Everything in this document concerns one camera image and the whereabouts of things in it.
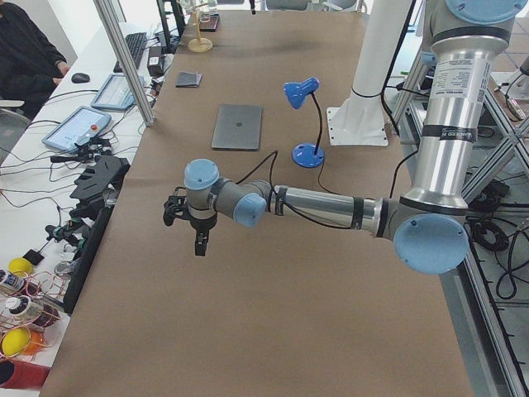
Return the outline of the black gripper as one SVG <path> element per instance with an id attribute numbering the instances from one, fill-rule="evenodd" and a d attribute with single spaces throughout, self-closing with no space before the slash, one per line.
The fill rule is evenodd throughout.
<path id="1" fill-rule="evenodd" d="M 205 256 L 210 231 L 217 224 L 216 212 L 189 213 L 189 221 L 195 230 L 194 252 L 196 256 Z"/>

